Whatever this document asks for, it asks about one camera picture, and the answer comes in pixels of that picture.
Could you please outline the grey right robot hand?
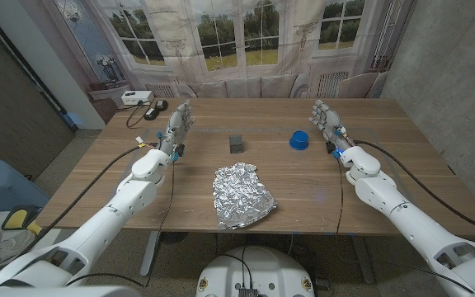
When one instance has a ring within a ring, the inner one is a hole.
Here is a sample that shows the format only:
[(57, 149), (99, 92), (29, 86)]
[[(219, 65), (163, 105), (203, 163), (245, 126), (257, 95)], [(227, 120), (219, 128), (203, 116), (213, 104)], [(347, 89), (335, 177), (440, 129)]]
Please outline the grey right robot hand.
[(323, 101), (315, 101), (312, 116), (308, 119), (321, 131), (326, 140), (327, 153), (335, 159), (339, 159), (347, 149), (354, 146), (339, 115)]

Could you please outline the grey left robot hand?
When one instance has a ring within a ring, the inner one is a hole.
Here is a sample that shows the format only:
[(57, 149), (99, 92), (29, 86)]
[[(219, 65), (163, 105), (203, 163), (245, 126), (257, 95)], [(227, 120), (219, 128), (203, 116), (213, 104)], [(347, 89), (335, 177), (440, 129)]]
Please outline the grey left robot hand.
[(162, 133), (159, 150), (172, 155), (176, 147), (183, 144), (189, 129), (195, 122), (191, 116), (190, 101), (185, 100), (171, 113), (166, 129)]

